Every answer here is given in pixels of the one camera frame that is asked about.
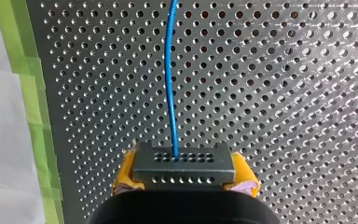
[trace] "perforated metal sheet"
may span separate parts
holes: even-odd
[[[171,143],[164,1],[29,0],[66,223],[110,196],[133,138]],[[226,141],[282,223],[358,223],[358,0],[185,1],[172,78],[182,147]]]

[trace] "blue cable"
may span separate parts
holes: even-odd
[[[176,5],[178,0],[172,0],[168,22],[167,22],[167,34],[165,36],[165,85],[167,86],[167,101],[168,101],[168,113],[171,123],[171,139],[172,139],[172,154],[176,158],[179,156],[179,142],[178,142],[178,130],[175,120],[175,108],[172,95],[172,75],[171,75],[171,45],[173,35],[173,25],[175,24]]]

